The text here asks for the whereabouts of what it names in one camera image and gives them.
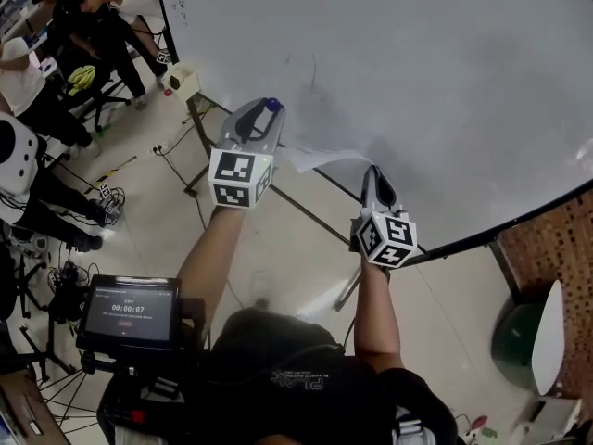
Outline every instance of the small display screen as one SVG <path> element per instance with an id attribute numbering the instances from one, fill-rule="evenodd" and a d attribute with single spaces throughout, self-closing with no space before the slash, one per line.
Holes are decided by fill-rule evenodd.
<path id="1" fill-rule="evenodd" d="M 86 331 L 113 337 L 168 341 L 173 292 L 158 286 L 97 286 Z"/>

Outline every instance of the white paper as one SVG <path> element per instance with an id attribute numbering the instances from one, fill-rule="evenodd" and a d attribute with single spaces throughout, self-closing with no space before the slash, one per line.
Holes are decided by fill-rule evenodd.
<path id="1" fill-rule="evenodd" d="M 355 150 L 312 150 L 308 148 L 287 147 L 278 147 L 278 150 L 284 158 L 295 166 L 296 171 L 299 173 L 313 170 L 325 163 L 340 159 L 363 159 L 369 161 Z"/>

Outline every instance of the forearm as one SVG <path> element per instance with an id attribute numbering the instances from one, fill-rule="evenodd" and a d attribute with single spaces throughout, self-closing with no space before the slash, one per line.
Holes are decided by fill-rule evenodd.
<path id="1" fill-rule="evenodd" d="M 91 46 L 91 44 L 88 41 L 86 41 L 84 38 L 81 38 L 76 33 L 71 33 L 70 34 L 70 40 L 72 40 L 72 42 L 75 45 L 81 47 L 82 49 L 88 51 L 89 53 L 94 50 L 93 47 Z"/>
<path id="2" fill-rule="evenodd" d="M 399 355 L 399 328 L 387 276 L 365 259 L 361 264 L 354 349 L 358 357 L 375 369 L 403 367 Z"/>
<path id="3" fill-rule="evenodd" d="M 0 112 L 4 112 L 8 115 L 13 115 L 12 109 L 10 108 L 8 102 L 2 94 L 0 94 Z"/>
<path id="4" fill-rule="evenodd" d="M 207 327 L 221 301 L 244 218 L 244 210 L 220 210 L 210 220 L 179 271 L 182 297 L 206 302 Z"/>
<path id="5" fill-rule="evenodd" d="M 0 70 L 26 70 L 29 64 L 29 55 L 10 59 L 9 61 L 0 60 Z"/>

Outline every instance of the whiteboard frame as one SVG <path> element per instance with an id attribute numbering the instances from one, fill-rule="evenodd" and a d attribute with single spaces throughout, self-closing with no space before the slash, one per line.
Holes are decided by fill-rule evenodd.
<path id="1" fill-rule="evenodd" d="M 167 11 L 165 9 L 163 0 L 159 0 L 159 2 L 160 2 L 161 11 L 163 14 L 163 19 L 165 20 L 165 28 L 163 29 L 163 35 L 165 38 L 165 42 L 167 44 L 167 47 L 169 48 L 171 62 L 177 63 L 177 62 L 179 62 L 179 56 L 177 53 L 177 49 L 175 48 L 175 43 L 173 41 L 172 34 L 170 33 L 170 30 L 169 30 L 170 25 L 169 25 L 169 21 L 167 19 Z M 222 111 L 226 112 L 227 114 L 232 113 L 229 109 L 221 106 L 218 102 L 210 99 L 209 97 L 207 97 L 201 93 L 198 93 L 198 94 L 200 94 L 200 96 L 205 98 L 212 106 L 221 109 Z M 214 141 L 212 141 L 208 138 L 200 118 L 197 117 L 196 114 L 193 113 L 193 111 L 191 111 L 191 112 L 192 112 L 192 119 L 194 120 L 194 124 L 196 125 L 196 129 L 197 129 L 198 135 L 200 137 L 200 141 L 202 142 L 204 149 L 209 157 L 210 147 L 212 145 L 214 145 Z M 313 170 L 316 173 L 318 173 L 320 176 L 325 178 L 328 182 L 330 182 L 331 184 L 333 184 L 334 186 L 336 186 L 337 188 L 342 190 L 346 195 L 352 197 L 353 199 L 355 199 L 356 201 L 358 201 L 360 203 L 360 198 L 357 195 L 355 195 L 350 190 L 348 190 L 347 188 L 342 186 L 340 183 L 338 183 L 335 179 L 333 179 L 330 175 L 325 173 L 323 170 L 321 170 L 319 168 L 315 168 Z M 192 182 L 190 182 L 190 189 L 191 189 L 191 186 L 196 184 L 204 176 L 204 174 L 206 172 L 207 172 L 207 170 L 202 171 L 201 173 L 199 173 L 197 175 L 197 177 L 194 180 L 192 180 Z M 499 224 L 499 225 L 492 227 L 490 229 L 486 229 L 485 231 L 482 231 L 481 233 L 477 233 L 475 235 L 470 235 L 469 237 L 465 237 L 461 240 L 452 242 L 450 244 L 446 244 L 445 246 L 433 248 L 430 250 L 426 250 L 426 249 L 422 248 L 422 246 L 419 244 L 418 249 L 422 252 L 422 254 L 412 257 L 411 259 L 407 260 L 406 262 L 404 262 L 404 264 L 400 268 L 409 267 L 411 265 L 417 265 L 417 264 L 425 263 L 428 261 L 435 261 L 437 259 L 445 259 L 449 256 L 452 256 L 454 254 L 459 254 L 461 252 L 470 250 L 472 248 L 487 247 L 489 244 L 494 243 L 498 239 L 498 235 L 502 231 L 510 229 L 513 226 L 516 226 L 518 224 L 530 221 L 541 214 L 544 214 L 548 211 L 558 208 L 562 204 L 564 204 L 572 199 L 575 199 L 576 197 L 579 197 L 580 195 L 582 195 L 583 193 L 585 193 L 586 191 L 588 191 L 590 189 L 593 189 L 593 179 L 589 180 L 586 183 L 581 184 L 580 186 L 569 191 L 565 195 L 563 195 L 561 197 L 557 197 L 556 199 L 541 206 L 540 208 L 531 210 L 531 211 L 527 212 L 526 214 L 523 214 L 522 216 L 519 216 L 517 218 L 514 218 L 514 219 L 504 222 L 502 224 Z M 326 222 L 324 222 L 323 220 L 321 220 L 320 218 L 315 216 L 313 213 L 311 213 L 309 210 L 307 210 L 305 207 L 303 207 L 296 200 L 294 200 L 293 198 L 289 197 L 286 194 L 282 194 L 281 196 L 286 201 L 290 202 L 293 206 L 295 206 L 296 208 L 301 210 L 301 212 L 306 214 L 312 221 L 317 223 L 320 227 L 322 227 L 323 229 L 328 231 L 330 234 L 332 234 L 332 235 L 338 234 L 338 238 L 340 238 L 341 240 L 344 240 L 344 238 L 339 233 L 337 233 L 335 229 L 333 229 Z M 499 257 L 497 257 L 497 260 L 498 260 L 498 263 L 500 263 L 501 259 Z"/>

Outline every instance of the black t-shirt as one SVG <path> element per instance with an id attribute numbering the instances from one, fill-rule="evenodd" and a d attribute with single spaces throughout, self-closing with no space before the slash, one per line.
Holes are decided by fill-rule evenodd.
<path id="1" fill-rule="evenodd" d="M 213 434 L 208 443 L 252 445 L 285 435 L 306 445 L 387 445 L 393 443 L 398 407 L 422 420 L 438 445 L 457 443 L 457 426 L 447 406 L 410 371 L 378 375 L 329 342 L 287 351 L 280 365 L 270 360 L 270 348 L 273 354 L 278 350 L 274 341 L 251 335 L 238 348 L 232 340 L 217 348 L 219 342 L 202 392 Z M 264 356 L 269 356 L 268 367 L 259 360 Z"/>
<path id="2" fill-rule="evenodd" d="M 85 13 L 79 0 L 57 0 L 53 17 L 56 27 L 66 36 L 76 33 L 82 38 L 100 40 L 108 38 L 108 24 L 118 18 L 118 12 L 102 5 L 95 13 Z"/>

